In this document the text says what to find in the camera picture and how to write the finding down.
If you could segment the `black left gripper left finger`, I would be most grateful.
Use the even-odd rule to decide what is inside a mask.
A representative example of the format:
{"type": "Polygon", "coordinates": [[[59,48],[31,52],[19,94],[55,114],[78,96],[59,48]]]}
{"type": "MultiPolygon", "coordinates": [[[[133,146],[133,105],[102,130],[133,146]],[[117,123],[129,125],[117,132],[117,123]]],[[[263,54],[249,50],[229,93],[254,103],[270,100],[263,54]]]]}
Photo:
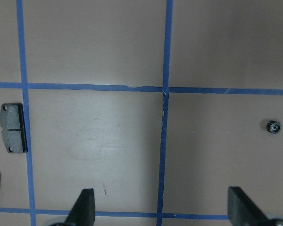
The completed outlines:
{"type": "Polygon", "coordinates": [[[95,223],[94,189],[83,189],[65,220],[66,226],[93,226],[95,223]]]}

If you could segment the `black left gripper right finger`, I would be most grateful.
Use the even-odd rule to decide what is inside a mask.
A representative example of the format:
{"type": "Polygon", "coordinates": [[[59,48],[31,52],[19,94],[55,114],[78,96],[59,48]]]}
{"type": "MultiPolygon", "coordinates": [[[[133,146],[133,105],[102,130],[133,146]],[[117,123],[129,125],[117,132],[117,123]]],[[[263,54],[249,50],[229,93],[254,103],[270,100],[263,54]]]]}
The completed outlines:
{"type": "Polygon", "coordinates": [[[238,186],[228,187],[227,216],[232,226],[268,226],[269,219],[238,186]]]}

